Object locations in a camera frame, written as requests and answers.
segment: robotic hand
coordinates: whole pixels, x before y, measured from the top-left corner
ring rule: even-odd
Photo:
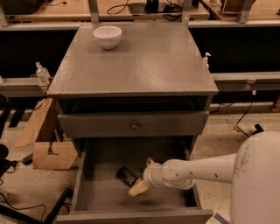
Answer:
[[[280,221],[280,132],[247,139],[236,154],[194,161],[148,158],[143,179],[129,190],[135,196],[149,187],[187,190],[195,179],[232,183],[231,224],[278,224]]]

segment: concrete floor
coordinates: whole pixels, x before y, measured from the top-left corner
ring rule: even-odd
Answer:
[[[266,131],[280,131],[280,114],[269,111],[271,103],[253,103],[250,111],[240,122],[240,127],[251,135],[254,125],[259,123]],[[221,105],[218,112],[212,113],[206,127],[199,136],[192,152],[192,159],[209,158],[219,155],[236,153],[247,137],[236,128],[237,121],[242,117],[249,104]],[[212,105],[215,111],[218,105]],[[23,120],[16,128],[5,127],[1,143],[8,146],[9,160],[21,160],[32,152],[33,145],[14,148],[14,144],[24,129]],[[46,211],[44,218],[51,211],[54,204],[66,187],[74,189],[77,169],[68,171],[34,170],[32,164],[24,165],[18,162],[13,173],[2,176],[1,189],[9,194],[9,202],[14,207],[31,207],[44,204]],[[199,197],[204,209],[213,209],[215,214],[221,215],[229,221],[231,185],[211,181],[197,180]],[[23,214],[40,220],[44,209],[42,207],[21,211]],[[61,214],[67,214],[62,207]],[[10,224],[12,221],[0,217],[0,223]],[[212,217],[207,224],[218,224]]]

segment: drawer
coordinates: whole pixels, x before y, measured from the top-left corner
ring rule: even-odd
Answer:
[[[71,138],[183,136],[202,133],[207,111],[59,115]]]
[[[196,188],[188,191],[152,188],[136,197],[118,178],[126,166],[141,177],[148,156],[157,162],[186,159],[180,136],[86,139],[69,215],[57,223],[206,223],[213,210],[203,210]]]

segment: wooden table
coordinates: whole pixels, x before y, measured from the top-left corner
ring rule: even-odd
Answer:
[[[236,20],[236,14],[221,13],[219,5],[210,4],[209,0],[200,1],[216,19]],[[279,0],[256,0],[249,13],[249,19],[280,19],[280,15],[277,14],[279,8]]]
[[[57,4],[62,0],[53,0],[51,4]],[[66,0],[67,4],[51,6],[43,3],[42,6],[31,15],[15,16],[11,21],[88,21],[90,11],[88,0]],[[118,4],[125,4],[126,0],[98,0],[100,20],[138,20],[138,19],[160,19],[162,15],[136,16],[133,15],[128,7],[120,14],[109,15],[107,10]],[[145,3],[145,0],[129,0],[131,3]],[[191,8],[191,19],[209,19],[210,13],[200,4],[199,8]]]

